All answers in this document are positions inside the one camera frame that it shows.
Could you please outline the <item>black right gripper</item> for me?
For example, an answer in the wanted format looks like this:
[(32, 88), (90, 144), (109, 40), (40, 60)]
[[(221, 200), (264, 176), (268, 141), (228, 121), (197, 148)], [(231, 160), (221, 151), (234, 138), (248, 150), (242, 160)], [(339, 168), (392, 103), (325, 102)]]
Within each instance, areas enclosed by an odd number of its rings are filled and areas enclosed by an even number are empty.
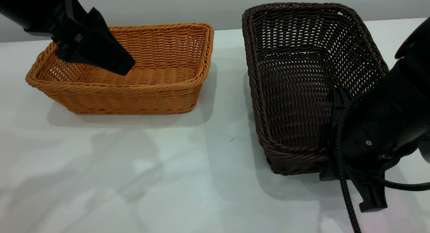
[(429, 62), (401, 58), (369, 92), (352, 97), (334, 88), (327, 99), (320, 144), (333, 157), (340, 144), (340, 166), (363, 199), (362, 213), (386, 209), (383, 165), (429, 144)]

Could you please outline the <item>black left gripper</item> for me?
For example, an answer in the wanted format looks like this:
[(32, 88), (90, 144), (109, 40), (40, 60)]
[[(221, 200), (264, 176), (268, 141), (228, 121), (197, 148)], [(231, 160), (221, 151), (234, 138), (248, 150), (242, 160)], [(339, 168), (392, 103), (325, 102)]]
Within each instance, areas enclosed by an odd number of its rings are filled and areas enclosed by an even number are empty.
[(88, 13), (78, 0), (0, 0), (3, 16), (34, 36), (60, 44), (55, 54), (67, 63), (95, 66), (125, 76), (134, 58), (109, 31), (100, 11)]

